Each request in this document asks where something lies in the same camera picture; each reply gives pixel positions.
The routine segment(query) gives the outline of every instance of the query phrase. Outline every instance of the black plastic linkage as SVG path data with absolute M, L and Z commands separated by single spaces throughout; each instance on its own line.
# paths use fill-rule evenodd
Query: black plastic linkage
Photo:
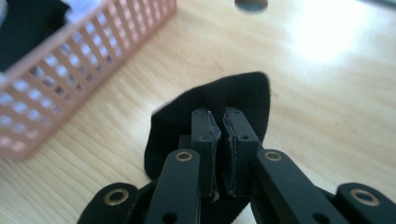
M 334 203 L 351 223 L 396 223 L 396 204 L 378 190 L 363 184 L 339 186 Z
M 115 183 L 101 189 L 84 209 L 78 224 L 127 224 L 136 202 L 137 189 Z
M 179 149 L 166 158 L 144 223 L 199 223 L 200 156 Z
M 285 153 L 260 150 L 254 166 L 281 223 L 348 223 Z

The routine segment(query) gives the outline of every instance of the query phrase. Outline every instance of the black fabric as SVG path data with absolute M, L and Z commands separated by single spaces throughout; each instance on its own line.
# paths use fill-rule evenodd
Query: black fabric
M 60 0 L 7 0 L 0 27 L 0 71 L 6 71 L 64 25 L 68 6 Z
M 178 96 L 151 117 L 151 130 L 145 152 L 145 169 L 151 179 L 161 174 L 167 155 L 177 149 L 179 137 L 191 134 L 191 113 L 200 107 L 212 111 L 217 124 L 222 123 L 225 106 L 244 113 L 254 132 L 263 140 L 269 117 L 270 87 L 260 72 L 224 77 L 193 88 Z M 212 203 L 201 201 L 201 223 L 231 223 L 248 204 L 249 198 Z

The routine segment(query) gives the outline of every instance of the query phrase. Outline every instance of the wood grain surface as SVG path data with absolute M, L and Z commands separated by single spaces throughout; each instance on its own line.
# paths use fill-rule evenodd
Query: wood grain surface
M 149 182 L 150 116 L 194 86 L 263 71 L 264 147 L 317 186 L 346 182 L 396 201 L 396 8 L 370 1 L 179 0 L 178 12 L 28 159 L 0 160 L 0 223 L 76 223 L 114 182 Z M 249 208 L 235 223 L 254 223 Z

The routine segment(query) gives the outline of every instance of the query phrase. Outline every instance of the dark object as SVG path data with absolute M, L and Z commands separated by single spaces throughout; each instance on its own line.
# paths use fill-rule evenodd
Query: dark object
M 202 123 L 213 119 L 207 109 L 200 108 L 193 113 L 197 112 L 207 114 L 207 117 L 198 118 Z M 338 188 L 334 198 L 316 188 L 286 154 L 263 149 L 240 111 L 227 107 L 223 120 L 228 120 L 229 132 L 232 133 L 225 139 L 231 143 L 227 146 L 232 146 L 228 149 L 237 151 L 231 155 L 231 161 L 246 161 L 249 171 L 254 173 L 249 176 L 238 173 L 238 162 L 233 163 L 235 169 L 225 171 L 230 173 L 227 175 L 234 176 L 232 186 L 235 188 L 227 192 L 232 195 L 230 200 L 237 200 L 236 192 L 241 192 L 242 197 L 251 195 L 251 207 L 257 223 L 379 224 L 396 221 L 396 205 L 377 190 L 361 184 L 345 184 Z M 203 130 L 197 132 L 208 133 L 213 125 L 199 126 Z M 214 134 L 210 135 L 202 136 L 201 141 L 211 142 Z M 257 147 L 247 147 L 249 139 L 253 139 L 250 142 L 256 141 Z M 116 184 L 104 188 L 95 195 L 78 223 L 213 223 L 200 222 L 199 180 L 204 180 L 201 186 L 207 186 L 206 181 L 212 183 L 210 178 L 205 178 L 212 176 L 211 171 L 203 172 L 207 170 L 202 167 L 205 163 L 200 161 L 201 149 L 171 152 L 158 182 L 153 182 L 156 187 L 148 184 L 136 191 L 131 185 Z M 204 151 L 209 149 L 212 146 L 207 145 Z M 243 155 L 238 159 L 239 152 L 246 152 L 246 157 Z
M 78 223 L 231 223 L 250 200 L 257 223 L 396 223 L 396 205 L 375 189 L 345 184 L 333 196 L 286 154 L 263 149 L 268 110 L 260 73 L 184 93 L 152 117 L 146 169 L 155 180 L 102 189 Z
M 60 0 L 8 0 L 7 16 L 0 27 L 0 72 L 59 30 L 67 9 Z
M 268 7 L 267 0 L 234 0 L 235 6 L 247 12 L 261 12 Z

